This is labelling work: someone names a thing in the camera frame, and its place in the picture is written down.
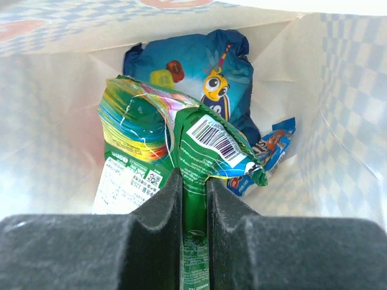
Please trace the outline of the green snack pack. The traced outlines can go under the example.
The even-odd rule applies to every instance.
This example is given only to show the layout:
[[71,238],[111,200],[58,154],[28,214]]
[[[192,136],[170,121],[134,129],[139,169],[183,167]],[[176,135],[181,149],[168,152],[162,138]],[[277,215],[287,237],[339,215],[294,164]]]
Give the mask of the green snack pack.
[[206,181],[249,176],[265,186],[265,170],[248,141],[204,103],[126,76],[107,80],[98,115],[105,164],[94,211],[135,210],[179,169],[181,288],[209,289]]

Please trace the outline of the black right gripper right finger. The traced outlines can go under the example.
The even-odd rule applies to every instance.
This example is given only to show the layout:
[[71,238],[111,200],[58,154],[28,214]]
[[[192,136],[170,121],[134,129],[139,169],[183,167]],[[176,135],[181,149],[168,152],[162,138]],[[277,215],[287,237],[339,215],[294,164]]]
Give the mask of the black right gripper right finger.
[[365,219],[263,216],[207,181],[212,289],[385,289],[386,233]]

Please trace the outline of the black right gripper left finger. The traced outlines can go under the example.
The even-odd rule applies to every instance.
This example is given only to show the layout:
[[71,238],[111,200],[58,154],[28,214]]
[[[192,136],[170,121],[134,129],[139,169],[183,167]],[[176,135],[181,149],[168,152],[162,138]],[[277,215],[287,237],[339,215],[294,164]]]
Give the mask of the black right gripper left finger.
[[178,289],[182,177],[129,214],[23,214],[1,222],[2,289]]

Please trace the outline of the blue colourful snack bag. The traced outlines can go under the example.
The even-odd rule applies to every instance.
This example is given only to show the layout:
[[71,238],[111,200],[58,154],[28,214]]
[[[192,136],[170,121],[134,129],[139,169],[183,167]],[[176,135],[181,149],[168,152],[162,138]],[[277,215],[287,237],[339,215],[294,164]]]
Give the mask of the blue colourful snack bag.
[[123,73],[201,101],[254,145],[261,134],[250,117],[249,48],[248,39],[236,30],[154,40],[125,53]]

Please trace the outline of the blue checkered paper bag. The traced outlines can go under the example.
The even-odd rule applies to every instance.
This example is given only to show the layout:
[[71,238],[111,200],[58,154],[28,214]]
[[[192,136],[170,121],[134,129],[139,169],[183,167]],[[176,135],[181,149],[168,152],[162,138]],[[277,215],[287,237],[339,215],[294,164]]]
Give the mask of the blue checkered paper bag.
[[89,213],[106,79],[134,44],[216,29],[249,40],[259,130],[296,119],[282,164],[246,203],[385,227],[385,1],[2,1],[1,216]]

